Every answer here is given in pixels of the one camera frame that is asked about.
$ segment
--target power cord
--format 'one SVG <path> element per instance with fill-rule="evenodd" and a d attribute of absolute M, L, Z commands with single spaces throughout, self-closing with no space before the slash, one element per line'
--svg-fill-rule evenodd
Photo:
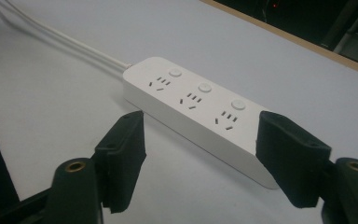
<path fill-rule="evenodd" d="M 85 43 L 82 43 L 74 38 L 72 38 L 69 35 L 66 35 L 54 28 L 51 28 L 49 26 L 47 26 L 46 24 L 44 24 L 41 21 L 38 21 L 37 19 L 31 17 L 30 15 L 28 15 L 27 13 L 25 13 L 21 8 L 17 7 L 14 3 L 12 3 L 10 0 L 5 0 L 5 2 L 7 2 L 7 4 L 14 10 L 12 11 L 13 13 L 15 13 L 17 16 L 23 18 L 24 20 L 30 22 L 31 24 L 41 28 L 42 30 L 53 34 L 59 38 L 62 38 L 65 41 L 68 41 L 69 43 L 97 56 L 98 58 L 102 59 L 103 61 L 106 61 L 108 63 L 111 63 L 112 65 L 114 65 L 115 67 L 117 67 L 118 69 L 121 70 L 121 72 L 124 72 L 125 70 L 127 70 L 129 67 L 131 67 L 130 63 L 124 63 L 121 62 L 115 58 L 112 58 L 111 56 L 102 53 L 100 51 L 98 51 L 97 49 L 94 49 L 88 45 L 86 45 Z"/>

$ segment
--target white power strip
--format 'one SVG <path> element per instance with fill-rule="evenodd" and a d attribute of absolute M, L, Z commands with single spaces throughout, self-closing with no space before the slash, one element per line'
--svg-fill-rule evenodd
<path fill-rule="evenodd" d="M 255 156 L 259 114 L 267 110 L 162 58 L 124 72 L 124 98 L 269 189 L 278 185 Z"/>

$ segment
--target white table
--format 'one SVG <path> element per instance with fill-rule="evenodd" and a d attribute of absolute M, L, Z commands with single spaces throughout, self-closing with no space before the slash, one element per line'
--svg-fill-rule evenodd
<path fill-rule="evenodd" d="M 200 1 L 17 0 L 46 24 L 126 63 L 164 57 L 294 120 L 358 159 L 358 72 Z M 7 13 L 0 19 L 0 148 L 21 197 L 90 157 L 122 115 L 119 74 Z M 130 208 L 105 223 L 322 223 L 145 116 L 147 158 Z"/>

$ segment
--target power strip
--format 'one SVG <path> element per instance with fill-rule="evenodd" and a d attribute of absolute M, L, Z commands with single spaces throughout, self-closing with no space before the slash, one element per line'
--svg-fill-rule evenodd
<path fill-rule="evenodd" d="M 124 98 L 262 186 L 278 188 L 255 156 L 263 106 L 157 57 L 124 72 Z"/>

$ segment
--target round button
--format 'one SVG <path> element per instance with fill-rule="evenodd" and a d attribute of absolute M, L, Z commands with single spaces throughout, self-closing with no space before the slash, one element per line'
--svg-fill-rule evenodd
<path fill-rule="evenodd" d="M 172 77 L 179 77 L 182 75 L 181 70 L 177 69 L 177 68 L 172 68 L 170 69 L 170 71 L 168 72 Z"/>
<path fill-rule="evenodd" d="M 243 110 L 246 107 L 246 104 L 242 100 L 233 100 L 231 105 L 236 110 Z"/>
<path fill-rule="evenodd" d="M 201 83 L 199 85 L 199 90 L 202 92 L 210 92 L 212 87 L 208 83 Z"/>

